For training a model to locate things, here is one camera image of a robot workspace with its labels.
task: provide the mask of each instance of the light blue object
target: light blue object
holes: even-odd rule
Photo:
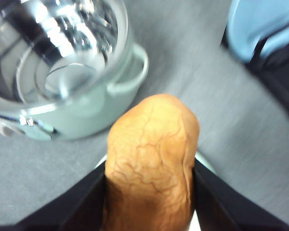
[[[239,59],[248,63],[257,43],[282,29],[265,43],[260,56],[266,58],[289,44],[287,25],[289,0],[233,0],[226,30],[229,47]]]

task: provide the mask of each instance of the gray floor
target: gray floor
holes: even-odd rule
[[[133,104],[161,92],[179,97],[198,115],[199,149],[219,176],[289,223],[289,117],[220,47],[230,0],[126,4],[151,62]],[[107,134],[69,142],[0,135],[0,224],[19,221],[90,172],[106,153]]]

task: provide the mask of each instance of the gray carpet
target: gray carpet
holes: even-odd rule
[[[220,47],[230,0],[126,4],[150,58],[133,105],[156,93],[179,97],[199,117],[199,149],[218,175],[289,223],[289,117]],[[107,134],[68,142],[0,135],[0,224],[21,220],[89,173],[106,153]]]

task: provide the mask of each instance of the light blue chair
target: light blue chair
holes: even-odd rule
[[[245,63],[268,38],[260,53],[266,59],[289,44],[289,0],[233,0],[226,35],[230,50]]]

